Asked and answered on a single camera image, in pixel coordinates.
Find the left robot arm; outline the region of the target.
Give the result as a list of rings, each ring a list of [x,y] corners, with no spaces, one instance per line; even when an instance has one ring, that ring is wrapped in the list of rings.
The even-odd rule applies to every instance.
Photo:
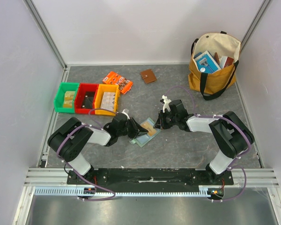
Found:
[[[117,113],[103,128],[84,124],[76,117],[71,117],[49,137],[47,144],[59,158],[78,172],[79,181],[89,184],[94,178],[93,167],[81,153],[87,143],[110,147],[119,137],[135,139],[147,133],[147,129],[125,112]]]

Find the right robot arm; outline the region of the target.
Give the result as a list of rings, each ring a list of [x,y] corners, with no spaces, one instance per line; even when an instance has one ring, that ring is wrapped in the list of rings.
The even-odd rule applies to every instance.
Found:
[[[217,184],[222,174],[232,163],[251,149],[255,139],[252,132],[232,111],[223,115],[204,116],[189,114],[182,101],[170,100],[162,96],[163,109],[159,111],[155,123],[157,129],[178,126],[185,132],[211,133],[219,147],[215,158],[206,166],[205,179],[209,184]]]

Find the green card holder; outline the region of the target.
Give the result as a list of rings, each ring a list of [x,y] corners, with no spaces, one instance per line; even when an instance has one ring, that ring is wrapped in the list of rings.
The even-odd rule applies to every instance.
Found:
[[[147,121],[147,120],[150,121],[151,124],[154,126],[155,123],[151,118],[147,118],[145,121]],[[157,130],[157,132],[154,136],[149,136],[148,134],[145,134],[145,135],[142,135],[135,139],[130,140],[130,144],[137,144],[139,147],[145,146],[150,140],[152,140],[154,137],[156,137],[161,132],[160,129],[157,129],[157,128],[155,128],[155,129]]]

